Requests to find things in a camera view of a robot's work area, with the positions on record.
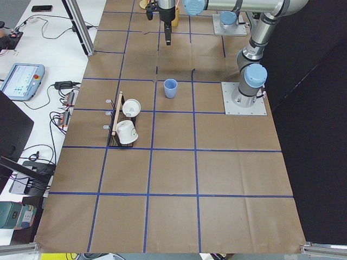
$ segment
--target black backdrop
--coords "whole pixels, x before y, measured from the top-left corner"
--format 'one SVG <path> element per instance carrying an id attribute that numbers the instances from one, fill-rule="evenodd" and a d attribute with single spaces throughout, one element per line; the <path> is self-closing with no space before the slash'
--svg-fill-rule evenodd
<path id="1" fill-rule="evenodd" d="M 282 19 L 262 60 L 300 221 L 316 243 L 347 244 L 346 11 L 347 1 L 310 0 Z"/>

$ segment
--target metal mounting plate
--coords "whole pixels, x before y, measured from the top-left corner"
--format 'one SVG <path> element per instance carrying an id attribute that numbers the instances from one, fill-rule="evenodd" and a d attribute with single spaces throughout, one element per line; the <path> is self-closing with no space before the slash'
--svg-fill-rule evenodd
<path id="1" fill-rule="evenodd" d="M 230 25 L 228 28 L 224 28 L 221 25 L 221 15 L 212 15 L 213 29 L 215 35 L 229 35 L 229 36 L 246 36 L 246 27 L 244 25 Z M 239 16 L 240 23 L 243 23 L 242 15 Z"/>
<path id="2" fill-rule="evenodd" d="M 267 115 L 263 98 L 259 98 L 251 107 L 239 107 L 232 101 L 232 92 L 239 86 L 239 82 L 222 82 L 224 110 L 226 115 Z"/>

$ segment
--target power adapter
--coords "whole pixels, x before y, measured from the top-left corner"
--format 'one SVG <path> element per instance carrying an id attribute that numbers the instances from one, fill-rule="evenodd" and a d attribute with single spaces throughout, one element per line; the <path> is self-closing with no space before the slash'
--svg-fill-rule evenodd
<path id="1" fill-rule="evenodd" d="M 56 81 L 54 83 L 54 88 L 55 89 L 70 89 L 72 88 L 74 85 L 74 82 L 70 81 Z"/>
<path id="2" fill-rule="evenodd" d="M 87 30 L 89 30 L 90 28 L 93 28 L 94 26 L 92 25 L 87 25 Z M 75 33 L 76 32 L 76 28 L 75 26 L 72 26 L 72 31 Z"/>

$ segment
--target black monitor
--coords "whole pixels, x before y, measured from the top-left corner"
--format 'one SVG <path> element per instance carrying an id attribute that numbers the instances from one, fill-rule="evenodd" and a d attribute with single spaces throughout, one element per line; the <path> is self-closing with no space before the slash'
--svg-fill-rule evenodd
<path id="1" fill-rule="evenodd" d="M 18 160 L 27 144 L 34 122 L 16 106 L 3 92 L 0 91 L 0 192 L 3 191 L 12 172 L 16 171 L 35 181 L 35 187 L 47 186 L 53 175 L 54 165 L 29 162 L 23 165 Z M 27 187 L 24 194 L 43 194 L 43 188 Z"/>

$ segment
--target cup rack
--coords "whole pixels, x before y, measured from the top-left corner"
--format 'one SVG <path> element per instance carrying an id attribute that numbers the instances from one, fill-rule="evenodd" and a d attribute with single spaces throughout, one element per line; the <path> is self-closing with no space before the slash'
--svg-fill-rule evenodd
<path id="1" fill-rule="evenodd" d="M 120 109 L 120 106 L 122 105 L 122 107 L 123 107 L 124 102 L 125 102 L 125 99 L 124 99 L 124 95 L 123 95 L 122 91 L 120 91 L 118 94 L 118 99 L 117 99 L 116 104 L 114 104 L 113 101 L 110 99 L 106 100 L 106 103 L 110 103 L 112 106 L 112 111 L 107 111 L 105 113 L 106 115 L 111 117 L 111 123 L 110 123 L 110 125 L 104 125 L 104 129 L 108 130 L 109 134 L 110 134 L 109 138 L 108 138 L 108 146 L 109 147 L 133 147 L 133 145 L 134 145 L 134 142 L 127 144 L 127 145 L 121 144 L 119 137 L 118 137 L 118 134 L 117 134 L 117 131 L 115 130 L 116 125 L 119 122 L 122 122 L 124 120 L 131 120 L 133 122 L 134 126 L 136 127 L 137 116 L 130 118 L 130 117 L 127 117 L 126 115 L 124 115 L 123 113 L 120 113 L 120 112 L 123 112 Z"/>

